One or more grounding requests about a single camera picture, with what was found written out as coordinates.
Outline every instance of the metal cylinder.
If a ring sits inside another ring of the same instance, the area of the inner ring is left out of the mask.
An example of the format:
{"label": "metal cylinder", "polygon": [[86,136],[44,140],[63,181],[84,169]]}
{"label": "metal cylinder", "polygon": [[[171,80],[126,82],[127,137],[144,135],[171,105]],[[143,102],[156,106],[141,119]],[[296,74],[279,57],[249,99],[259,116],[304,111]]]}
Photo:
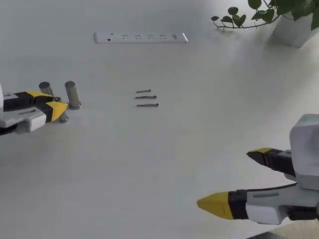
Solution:
{"label": "metal cylinder", "polygon": [[68,81],[65,83],[66,94],[69,98],[69,108],[71,110],[78,110],[82,107],[81,102],[79,101],[78,92],[73,81]]}
{"label": "metal cylinder", "polygon": [[41,90],[42,93],[54,96],[52,88],[51,88],[49,82],[46,82],[46,81],[41,82],[39,84],[39,87],[40,87],[40,90]]}
{"label": "metal cylinder", "polygon": [[63,112],[63,114],[60,115],[59,121],[61,123],[67,123],[69,121],[69,116],[67,116],[66,113]]}

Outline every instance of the power strip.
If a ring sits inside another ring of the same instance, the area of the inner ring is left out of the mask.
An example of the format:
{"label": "power strip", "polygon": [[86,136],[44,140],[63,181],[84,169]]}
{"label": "power strip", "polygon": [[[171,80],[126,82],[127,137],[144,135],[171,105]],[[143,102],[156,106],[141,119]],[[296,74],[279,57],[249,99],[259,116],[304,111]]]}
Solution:
{"label": "power strip", "polygon": [[184,33],[105,33],[95,32],[96,43],[187,43]]}

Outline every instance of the robotic arm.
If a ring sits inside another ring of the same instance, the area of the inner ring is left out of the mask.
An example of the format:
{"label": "robotic arm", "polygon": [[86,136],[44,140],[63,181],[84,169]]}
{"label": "robotic arm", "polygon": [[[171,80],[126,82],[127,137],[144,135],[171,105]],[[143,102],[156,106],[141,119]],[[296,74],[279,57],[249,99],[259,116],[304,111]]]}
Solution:
{"label": "robotic arm", "polygon": [[303,115],[290,132],[291,150],[261,148],[247,153],[257,163],[296,183],[266,189],[215,193],[197,201],[198,207],[218,217],[250,219],[279,225],[284,218],[318,218],[319,115]]}
{"label": "robotic arm", "polygon": [[41,92],[3,93],[0,84],[0,135],[32,132],[67,109],[59,97]]}

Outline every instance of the white flower pot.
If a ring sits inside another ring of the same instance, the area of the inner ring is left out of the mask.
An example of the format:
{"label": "white flower pot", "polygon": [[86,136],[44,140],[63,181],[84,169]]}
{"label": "white flower pot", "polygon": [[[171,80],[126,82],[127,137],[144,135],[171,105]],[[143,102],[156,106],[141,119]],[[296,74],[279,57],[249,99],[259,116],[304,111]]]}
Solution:
{"label": "white flower pot", "polygon": [[[291,13],[285,14],[287,18],[293,19]],[[319,28],[311,31],[311,22],[313,15],[304,16],[297,21],[280,17],[273,35],[279,38],[284,44],[293,47],[302,47],[308,39],[313,37]]]}

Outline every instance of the small nail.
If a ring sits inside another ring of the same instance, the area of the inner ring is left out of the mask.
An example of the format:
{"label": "small nail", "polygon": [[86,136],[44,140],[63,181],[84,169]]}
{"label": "small nail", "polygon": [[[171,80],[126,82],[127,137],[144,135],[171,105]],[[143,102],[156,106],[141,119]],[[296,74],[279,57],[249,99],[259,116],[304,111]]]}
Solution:
{"label": "small nail", "polygon": [[156,99],[157,96],[136,96],[135,99]]}
{"label": "small nail", "polygon": [[144,93],[144,92],[151,92],[151,89],[145,90],[145,91],[136,91],[136,93]]}
{"label": "small nail", "polygon": [[137,107],[158,107],[159,104],[144,104],[144,105],[136,105]]}

